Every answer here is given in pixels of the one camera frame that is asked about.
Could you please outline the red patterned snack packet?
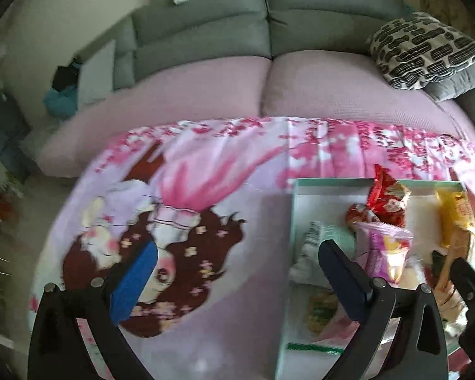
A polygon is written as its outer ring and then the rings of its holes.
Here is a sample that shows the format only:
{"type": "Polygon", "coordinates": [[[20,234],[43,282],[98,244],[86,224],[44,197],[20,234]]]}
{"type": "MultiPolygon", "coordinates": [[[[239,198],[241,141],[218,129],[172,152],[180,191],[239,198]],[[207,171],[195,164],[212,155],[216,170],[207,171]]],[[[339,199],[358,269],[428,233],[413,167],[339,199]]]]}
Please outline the red patterned snack packet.
{"type": "Polygon", "coordinates": [[[375,176],[365,203],[353,204],[345,215],[350,228],[356,223],[385,223],[406,227],[406,211],[411,190],[375,164],[375,176]]]}

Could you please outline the yellow snack packet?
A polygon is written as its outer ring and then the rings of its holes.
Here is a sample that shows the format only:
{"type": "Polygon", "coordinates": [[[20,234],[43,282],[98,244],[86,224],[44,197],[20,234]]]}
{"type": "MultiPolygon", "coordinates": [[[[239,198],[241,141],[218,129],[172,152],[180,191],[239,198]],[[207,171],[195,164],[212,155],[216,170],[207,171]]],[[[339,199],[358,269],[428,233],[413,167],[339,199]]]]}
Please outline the yellow snack packet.
{"type": "Polygon", "coordinates": [[[441,246],[448,249],[451,245],[453,231],[457,228],[469,231],[475,236],[475,216],[468,194],[463,190],[436,190],[439,202],[442,240],[441,246]]]}

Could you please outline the green rimmed cardboard box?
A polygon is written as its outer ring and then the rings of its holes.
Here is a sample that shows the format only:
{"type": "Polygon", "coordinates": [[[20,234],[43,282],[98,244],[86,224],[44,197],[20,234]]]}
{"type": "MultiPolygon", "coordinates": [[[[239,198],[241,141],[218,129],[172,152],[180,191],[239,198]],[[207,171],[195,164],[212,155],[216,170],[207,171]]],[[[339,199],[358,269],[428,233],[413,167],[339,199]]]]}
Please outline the green rimmed cardboard box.
{"type": "MultiPolygon", "coordinates": [[[[392,275],[399,286],[413,290],[427,282],[432,253],[445,254],[439,202],[436,192],[462,191],[457,181],[405,180],[411,195],[406,228],[414,235],[405,256],[393,257],[392,275]]],[[[365,202],[372,186],[370,179],[299,179],[294,185],[291,221],[291,264],[299,260],[305,242],[319,246],[325,237],[336,237],[344,253],[354,257],[354,238],[345,221],[354,203],[365,202]]],[[[276,367],[277,379],[321,379],[343,353],[353,333],[335,316],[337,302],[320,272],[305,281],[289,281],[286,314],[276,367]]]]}

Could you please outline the grey sofa with pink cover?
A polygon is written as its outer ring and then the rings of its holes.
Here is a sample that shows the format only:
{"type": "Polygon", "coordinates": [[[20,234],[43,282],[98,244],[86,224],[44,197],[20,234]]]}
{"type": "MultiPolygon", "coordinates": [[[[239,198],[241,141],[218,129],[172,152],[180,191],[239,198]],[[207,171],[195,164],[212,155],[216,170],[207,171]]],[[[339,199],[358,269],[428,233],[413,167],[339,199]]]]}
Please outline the grey sofa with pink cover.
{"type": "Polygon", "coordinates": [[[390,87],[366,41],[404,0],[153,0],[81,48],[79,90],[96,91],[36,153],[76,178],[126,130],[181,120],[329,117],[475,142],[475,88],[435,102],[390,87]]]}

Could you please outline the orange beige bread snack bag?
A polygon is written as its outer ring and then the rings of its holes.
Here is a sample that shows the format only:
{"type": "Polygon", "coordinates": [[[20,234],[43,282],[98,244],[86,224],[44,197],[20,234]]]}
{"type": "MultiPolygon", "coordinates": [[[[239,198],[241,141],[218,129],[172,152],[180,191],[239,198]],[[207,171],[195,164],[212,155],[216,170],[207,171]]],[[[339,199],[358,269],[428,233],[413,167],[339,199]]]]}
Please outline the orange beige bread snack bag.
{"type": "Polygon", "coordinates": [[[440,316],[449,322],[455,322],[463,309],[463,300],[457,292],[453,276],[459,263],[467,258],[471,242],[472,233],[456,226],[439,281],[433,291],[440,316]]]}

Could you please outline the black white patterned cushion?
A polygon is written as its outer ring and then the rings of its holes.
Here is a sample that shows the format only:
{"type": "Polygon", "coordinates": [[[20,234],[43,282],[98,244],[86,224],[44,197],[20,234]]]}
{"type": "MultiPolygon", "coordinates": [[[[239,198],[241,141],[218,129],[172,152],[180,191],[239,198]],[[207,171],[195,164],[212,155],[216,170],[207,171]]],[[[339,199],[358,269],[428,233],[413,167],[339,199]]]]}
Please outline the black white patterned cushion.
{"type": "Polygon", "coordinates": [[[383,78],[395,89],[422,89],[475,63],[475,40],[424,12],[385,23],[367,44],[383,78]]]}

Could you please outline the grey cushion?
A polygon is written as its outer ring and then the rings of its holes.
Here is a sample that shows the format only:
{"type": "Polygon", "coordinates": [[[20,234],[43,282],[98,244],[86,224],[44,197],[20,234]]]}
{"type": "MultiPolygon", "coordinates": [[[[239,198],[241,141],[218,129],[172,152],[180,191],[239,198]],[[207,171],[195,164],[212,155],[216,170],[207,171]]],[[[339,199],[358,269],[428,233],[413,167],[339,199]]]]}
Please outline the grey cushion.
{"type": "Polygon", "coordinates": [[[429,83],[424,91],[434,102],[456,99],[475,88],[475,63],[440,82],[429,83]]]}

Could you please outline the teal black items by sofa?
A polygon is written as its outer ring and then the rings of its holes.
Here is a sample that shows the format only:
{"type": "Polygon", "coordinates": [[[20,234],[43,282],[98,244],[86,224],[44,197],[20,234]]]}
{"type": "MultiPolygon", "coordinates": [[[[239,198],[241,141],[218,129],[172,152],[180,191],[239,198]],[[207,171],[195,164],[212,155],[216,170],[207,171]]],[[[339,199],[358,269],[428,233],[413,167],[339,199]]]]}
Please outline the teal black items by sofa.
{"type": "Polygon", "coordinates": [[[67,120],[78,111],[78,83],[81,62],[73,58],[69,65],[58,66],[48,92],[43,98],[50,116],[67,120]]]}

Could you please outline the clear bag round bun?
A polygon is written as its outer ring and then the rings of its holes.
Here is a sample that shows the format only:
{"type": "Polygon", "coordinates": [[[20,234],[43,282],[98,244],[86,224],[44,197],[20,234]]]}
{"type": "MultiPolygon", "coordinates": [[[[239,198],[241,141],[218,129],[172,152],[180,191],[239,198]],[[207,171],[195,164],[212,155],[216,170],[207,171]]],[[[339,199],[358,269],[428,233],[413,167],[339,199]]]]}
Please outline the clear bag round bun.
{"type": "Polygon", "coordinates": [[[398,287],[415,290],[423,283],[427,283],[427,277],[422,259],[417,255],[409,256],[404,264],[398,287]]]}

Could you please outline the pink swiss roll snack bag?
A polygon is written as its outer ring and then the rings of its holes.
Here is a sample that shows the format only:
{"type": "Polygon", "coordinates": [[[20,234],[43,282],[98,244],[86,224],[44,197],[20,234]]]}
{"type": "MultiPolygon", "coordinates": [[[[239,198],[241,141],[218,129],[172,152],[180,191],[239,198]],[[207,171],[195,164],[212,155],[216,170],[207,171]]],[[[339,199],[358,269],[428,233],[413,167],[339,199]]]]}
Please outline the pink swiss roll snack bag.
{"type": "Polygon", "coordinates": [[[397,285],[412,246],[411,231],[382,222],[355,222],[355,261],[370,277],[397,285]]]}

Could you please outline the green white snack packet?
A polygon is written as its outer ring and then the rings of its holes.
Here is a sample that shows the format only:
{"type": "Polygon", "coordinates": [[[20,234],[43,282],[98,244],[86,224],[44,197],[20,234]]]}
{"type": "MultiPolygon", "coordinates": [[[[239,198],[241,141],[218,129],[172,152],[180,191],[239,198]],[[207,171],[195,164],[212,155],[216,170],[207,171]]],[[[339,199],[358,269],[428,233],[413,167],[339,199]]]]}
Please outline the green white snack packet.
{"type": "Polygon", "coordinates": [[[354,258],[355,237],[348,228],[312,221],[305,233],[299,254],[289,269],[291,282],[326,289],[330,287],[318,261],[319,247],[328,239],[334,240],[349,258],[354,258]]]}

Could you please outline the pink cartoon print blanket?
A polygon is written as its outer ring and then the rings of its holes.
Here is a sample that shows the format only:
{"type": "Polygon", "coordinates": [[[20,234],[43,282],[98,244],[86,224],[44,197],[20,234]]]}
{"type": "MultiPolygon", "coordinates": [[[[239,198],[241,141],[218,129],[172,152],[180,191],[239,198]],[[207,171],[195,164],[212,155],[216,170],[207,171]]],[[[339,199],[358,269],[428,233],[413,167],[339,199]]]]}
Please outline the pink cartoon print blanket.
{"type": "Polygon", "coordinates": [[[122,331],[155,379],[274,375],[292,188],[301,178],[458,178],[475,143],[402,125],[248,117],[141,127],[86,168],[49,232],[30,290],[86,287],[138,243],[159,263],[122,331]]]}

